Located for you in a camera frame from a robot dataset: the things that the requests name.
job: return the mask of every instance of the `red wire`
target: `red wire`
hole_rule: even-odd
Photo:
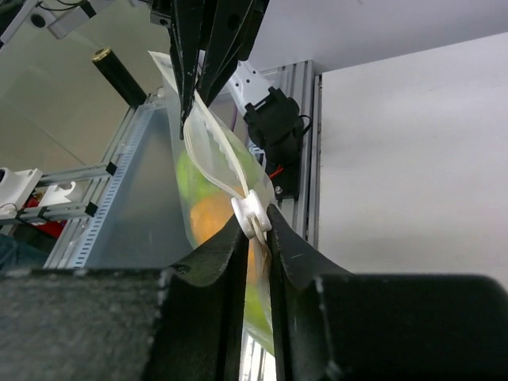
[[[284,167],[282,165],[279,165],[277,167],[277,169],[275,170],[275,172],[273,172],[271,175],[269,175],[268,177],[270,179],[273,179],[274,177],[276,177],[280,172],[282,172],[284,170]]]

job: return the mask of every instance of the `white plastic clip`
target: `white plastic clip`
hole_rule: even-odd
[[[271,230],[271,223],[257,193],[250,190],[248,196],[241,200],[233,197],[231,205],[245,236],[249,240],[258,237],[264,243],[264,232]]]

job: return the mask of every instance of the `gold cylinder cap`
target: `gold cylinder cap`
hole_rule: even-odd
[[[110,53],[111,53],[111,48],[109,48],[109,47],[98,50],[95,52],[94,56],[92,57],[92,62],[98,62],[100,60],[104,60],[104,58],[106,58],[107,55]]]

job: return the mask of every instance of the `clear plastic bag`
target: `clear plastic bag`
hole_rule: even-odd
[[[171,58],[157,52],[150,54],[163,75],[183,220],[189,242],[197,247],[231,218],[231,197],[243,198],[254,190],[266,209],[275,199],[275,192],[254,156],[204,105],[198,93],[195,93],[194,106],[183,129],[184,140],[179,139],[180,102]],[[273,353],[269,260],[270,252],[263,236],[252,238],[248,250],[244,327]]]

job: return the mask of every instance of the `black cylinder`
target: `black cylinder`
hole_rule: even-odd
[[[96,52],[92,62],[129,106],[136,107],[144,103],[146,94],[111,48]]]

